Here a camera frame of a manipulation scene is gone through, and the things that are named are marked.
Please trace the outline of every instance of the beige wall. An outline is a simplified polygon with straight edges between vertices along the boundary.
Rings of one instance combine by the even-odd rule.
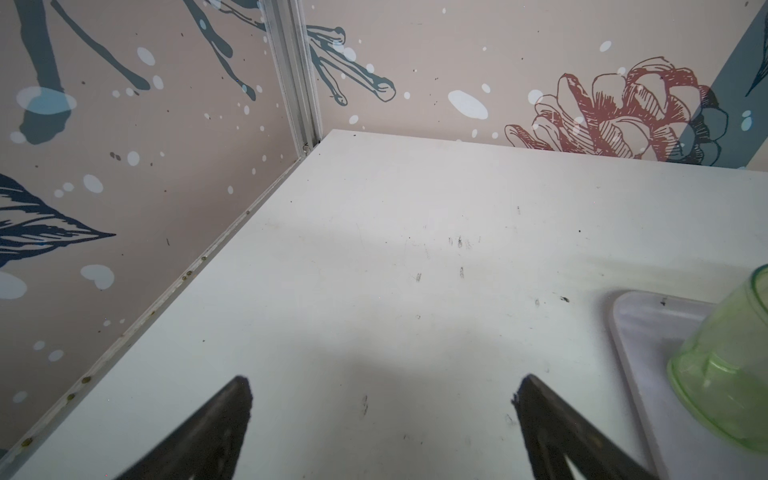
[[[258,10],[230,5],[253,19],[249,25],[226,6],[195,4],[210,22],[206,31],[233,49],[225,59],[257,91],[253,101],[225,72],[182,0],[61,0],[65,14],[145,79],[148,90],[131,85],[79,38],[49,0],[20,1],[44,5],[61,86],[76,107],[49,141],[20,137],[25,109],[17,96],[37,86],[38,76],[22,44],[20,16],[7,2],[0,15],[0,208],[8,207],[0,210],[0,449],[63,396],[297,158]],[[128,96],[127,88],[139,94]],[[137,164],[129,163],[132,151]],[[88,175],[100,191],[88,189]],[[40,204],[11,199],[12,190],[19,192],[9,179]],[[33,217],[37,223],[23,223]],[[11,237],[45,234],[36,224],[54,227],[48,232],[55,238],[22,239],[19,249]],[[79,229],[78,236],[56,227]],[[67,245],[73,238],[90,240]],[[40,245],[61,247],[25,257]],[[5,262],[11,258],[17,260]]]
[[[316,70],[326,133],[352,128],[656,160],[680,148],[678,154],[687,161],[702,164],[713,160],[717,148],[710,144],[699,149],[699,138],[695,146],[693,141],[684,145],[682,130],[701,106],[710,109],[712,139],[722,134],[723,112],[702,102],[700,94],[712,85],[762,5],[762,0],[303,0],[308,24],[340,26],[346,32],[339,55],[325,57],[340,68],[329,71],[347,105],[334,100]],[[321,50],[317,42],[314,47]],[[362,72],[355,73],[355,65],[345,61],[344,48],[354,50],[354,63]],[[632,70],[643,62],[644,71]],[[750,66],[752,76],[759,62]],[[368,64],[396,93],[387,87],[373,94],[356,82],[368,82]],[[641,79],[643,73],[658,70],[668,73],[660,85],[653,75]],[[570,74],[573,90],[582,86],[584,98],[569,91],[567,83],[561,82],[558,91],[564,74]],[[604,74],[611,76],[593,88],[593,80]],[[676,74],[686,78],[673,84],[670,78]],[[675,85],[678,88],[670,92]],[[479,101],[486,118],[462,114],[449,100],[449,93],[457,90]],[[649,101],[648,91],[657,98]],[[622,109],[594,105],[596,94],[629,93],[636,97],[634,104],[625,102]],[[541,94],[551,96],[534,106]],[[674,104],[672,94],[678,95]],[[669,112],[662,121],[649,120],[654,106],[647,103],[661,95],[668,96]],[[594,118],[580,110],[582,100],[594,107]],[[673,108],[679,109],[675,115]],[[557,117],[563,125],[541,121],[537,111]],[[740,114],[730,112],[731,128],[738,127]],[[574,121],[585,116],[581,124]],[[541,124],[536,131],[535,124]],[[521,138],[526,134],[546,141],[527,142]],[[755,156],[763,166],[764,155]]]

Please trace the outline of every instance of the flower illustration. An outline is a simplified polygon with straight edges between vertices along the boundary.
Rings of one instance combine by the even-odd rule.
[[[563,74],[557,95],[543,95],[535,109],[533,134],[505,127],[516,147],[684,164],[713,164],[728,125],[710,88],[663,57],[626,76],[599,75],[591,97],[574,75]]]

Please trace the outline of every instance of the light blue spot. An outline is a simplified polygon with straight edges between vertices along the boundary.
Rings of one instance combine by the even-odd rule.
[[[60,114],[78,106],[71,95],[46,87],[27,87],[16,94],[16,102],[32,113],[40,115]]]

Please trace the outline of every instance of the leaf illustration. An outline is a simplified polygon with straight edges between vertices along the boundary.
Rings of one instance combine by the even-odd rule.
[[[113,237],[62,215],[0,174],[0,267],[72,243]]]
[[[750,90],[744,95],[749,96],[752,90],[768,75],[768,13],[766,13],[766,23],[763,30],[763,63],[760,64],[760,69],[755,75],[755,79],[752,81]]]

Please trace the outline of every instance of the wall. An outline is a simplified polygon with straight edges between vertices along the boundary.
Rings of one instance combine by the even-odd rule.
[[[323,128],[768,170],[768,6],[304,0]],[[311,25],[337,25],[335,31]]]
[[[0,449],[296,159],[251,0],[0,15]]]

